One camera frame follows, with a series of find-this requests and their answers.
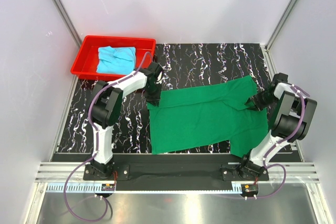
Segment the green t-shirt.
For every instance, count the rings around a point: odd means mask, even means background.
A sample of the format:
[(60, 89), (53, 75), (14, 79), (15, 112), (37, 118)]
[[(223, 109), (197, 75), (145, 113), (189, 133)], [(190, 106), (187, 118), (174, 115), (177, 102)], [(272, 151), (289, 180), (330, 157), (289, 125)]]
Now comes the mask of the green t-shirt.
[(267, 111), (245, 105), (256, 93), (251, 76), (162, 91), (158, 106), (147, 105), (152, 154), (229, 141), (231, 154), (242, 157), (268, 133)]

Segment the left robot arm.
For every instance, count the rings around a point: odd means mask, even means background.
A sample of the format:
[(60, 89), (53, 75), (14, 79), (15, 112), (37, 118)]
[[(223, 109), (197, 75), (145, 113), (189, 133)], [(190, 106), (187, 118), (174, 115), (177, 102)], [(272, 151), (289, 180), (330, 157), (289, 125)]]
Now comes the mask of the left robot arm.
[(112, 131), (121, 115), (123, 99), (138, 90), (144, 90), (146, 101), (158, 106), (162, 73), (161, 65), (152, 62), (147, 68), (138, 68), (117, 81), (96, 83), (88, 107), (94, 150), (86, 165), (85, 175), (107, 180), (116, 174), (113, 170)]

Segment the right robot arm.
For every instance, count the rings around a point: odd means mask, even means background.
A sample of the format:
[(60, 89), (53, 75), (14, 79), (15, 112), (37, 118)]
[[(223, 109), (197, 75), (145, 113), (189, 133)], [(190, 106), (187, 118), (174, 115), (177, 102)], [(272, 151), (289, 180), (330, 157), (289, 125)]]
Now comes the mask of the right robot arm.
[(267, 135), (241, 158), (236, 168), (240, 178), (254, 180), (267, 173), (269, 161), (283, 147), (306, 137), (317, 101), (300, 87), (289, 83), (287, 74), (277, 73), (268, 88), (248, 98), (245, 104), (254, 111), (276, 105)]

